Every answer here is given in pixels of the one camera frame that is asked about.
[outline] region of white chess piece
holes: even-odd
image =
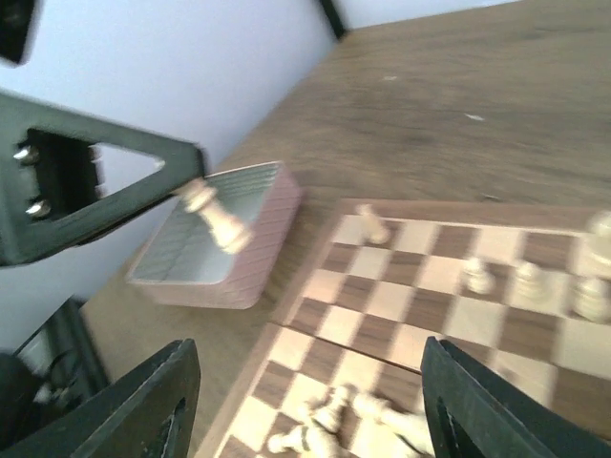
[[[215,243],[225,253],[241,252],[253,238],[251,231],[237,217],[228,214],[215,199],[217,190],[203,179],[194,179],[176,191],[189,213],[197,213],[210,228]]]
[[[274,434],[267,441],[271,453],[289,450],[304,453],[309,451],[316,458],[341,458],[342,449],[337,438],[316,425],[299,425],[288,434]]]
[[[611,264],[611,211],[595,215],[588,226],[588,245],[592,257],[604,264]]]
[[[390,231],[373,211],[370,204],[362,204],[356,207],[356,212],[363,220],[365,236],[371,243],[382,244],[389,241]]]
[[[336,433],[342,424],[342,413],[348,405],[350,390],[345,385],[335,388],[330,401],[326,406],[320,407],[312,416],[312,419],[328,432]]]
[[[476,294],[489,294],[495,287],[495,278],[479,258],[470,258],[465,262],[465,275],[467,288]]]
[[[516,269],[516,290],[520,296],[533,300],[542,299],[546,284],[541,269],[531,262],[522,262]]]
[[[399,413],[390,408],[387,400],[376,398],[369,393],[359,393],[352,401],[352,408],[363,419],[389,427],[402,436],[420,453],[434,456],[431,433],[425,414]]]
[[[578,285],[575,313],[586,320],[601,323],[609,318],[609,288],[601,279],[589,278]]]

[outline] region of wooden table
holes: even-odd
[[[523,0],[351,33],[222,165],[281,159],[307,191],[259,303],[159,306],[119,271],[84,308],[112,378],[194,338],[195,450],[338,198],[611,207],[609,17]]]

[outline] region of pink container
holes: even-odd
[[[303,191],[282,164],[267,162],[206,178],[217,200],[253,231],[236,255],[224,253],[196,214],[177,207],[146,243],[126,280],[157,303],[245,309],[263,293]]]

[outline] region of chess piece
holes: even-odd
[[[185,210],[198,213],[210,228],[210,234],[222,251],[241,252],[253,238],[250,230],[237,217],[228,214],[215,199],[217,190],[203,179],[194,179],[176,191],[184,201]]]
[[[609,288],[601,279],[590,278],[578,285],[575,300],[575,313],[595,323],[605,322],[609,318]]]
[[[311,452],[315,458],[341,458],[342,449],[335,436],[316,425],[299,425],[288,434],[274,434],[267,441],[271,453],[294,450],[298,453]]]
[[[425,414],[399,413],[390,408],[390,402],[376,398],[369,393],[359,393],[354,397],[352,408],[363,419],[389,427],[421,454],[434,456],[429,424]]]
[[[342,424],[342,412],[348,405],[350,390],[347,386],[341,385],[335,388],[330,401],[326,406],[316,410],[312,419],[328,432],[336,433]]]
[[[520,296],[529,299],[542,299],[545,292],[544,275],[541,269],[531,262],[522,262],[516,269],[516,290]]]
[[[476,294],[489,294],[495,287],[495,278],[479,258],[470,258],[465,262],[465,275],[467,288]]]
[[[587,243],[592,257],[604,264],[611,264],[611,211],[595,215],[588,224]]]
[[[365,228],[367,240],[376,244],[389,241],[389,229],[385,226],[382,219],[375,214],[370,204],[358,205],[356,211],[363,219],[363,227]]]

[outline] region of chessboard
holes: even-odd
[[[390,237],[367,241],[356,211],[370,204]],[[279,303],[198,457],[272,455],[268,438],[299,424],[299,404],[350,384],[422,412],[427,338],[447,339],[559,416],[611,439],[611,322],[573,310],[577,285],[611,283],[589,253],[595,209],[503,203],[342,200]],[[483,260],[494,287],[476,294],[465,260]],[[528,261],[550,288],[516,292]],[[374,426],[347,409],[349,456],[390,456]]]

